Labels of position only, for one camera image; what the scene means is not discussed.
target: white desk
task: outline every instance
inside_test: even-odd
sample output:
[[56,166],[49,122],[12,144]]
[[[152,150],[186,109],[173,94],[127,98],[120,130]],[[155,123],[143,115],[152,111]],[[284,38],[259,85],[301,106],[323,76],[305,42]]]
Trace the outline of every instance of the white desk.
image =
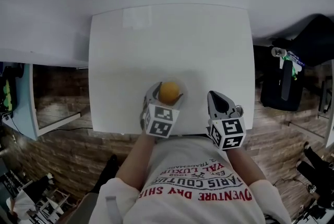
[[[331,61],[331,64],[332,64],[332,76],[333,76],[333,79],[332,79],[332,92],[333,92],[334,91],[334,60]],[[290,122],[289,126],[291,126],[292,128],[298,130],[299,132],[307,136],[313,137],[317,139],[318,141],[324,143],[327,148],[334,143],[334,104],[333,104],[333,101],[332,101],[332,105],[331,105],[328,117],[323,116],[323,115],[318,115],[318,118],[323,118],[327,120],[327,128],[326,128],[326,132],[324,135],[312,132],[293,122]]]
[[181,80],[188,92],[173,134],[206,132],[209,90],[242,105],[251,129],[255,75],[247,11],[169,4],[93,16],[89,95],[95,131],[140,133],[144,95],[168,77]]
[[21,78],[16,77],[17,107],[14,109],[13,119],[9,116],[8,119],[3,118],[3,122],[23,135],[33,140],[37,140],[38,136],[80,118],[81,113],[75,113],[69,117],[39,128],[33,97],[32,71],[32,64],[25,64],[23,76]]

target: person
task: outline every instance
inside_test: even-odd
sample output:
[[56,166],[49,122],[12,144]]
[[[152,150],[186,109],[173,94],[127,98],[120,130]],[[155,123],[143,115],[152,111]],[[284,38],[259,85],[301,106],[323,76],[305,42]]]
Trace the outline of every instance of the person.
[[311,162],[310,166],[305,161],[298,160],[297,170],[306,177],[314,187],[309,186],[309,192],[316,192],[320,198],[318,205],[328,209],[334,209],[334,198],[332,195],[334,171],[332,163],[323,161],[311,148],[309,142],[304,144],[304,153]]
[[88,224],[89,218],[93,212],[96,201],[99,196],[99,191],[102,185],[104,185],[109,179],[115,177],[118,171],[117,156],[112,155],[104,167],[98,181],[94,188],[88,192],[81,201],[78,201],[78,205],[65,212],[56,224]]
[[207,137],[139,135],[101,186],[90,224],[291,223],[278,190],[242,148]]
[[48,173],[38,181],[32,182],[22,189],[15,198],[8,198],[6,203],[9,208],[8,218],[13,223],[18,220],[27,220],[29,216],[37,213],[35,204],[41,199],[43,192],[49,184],[53,184],[53,175]]

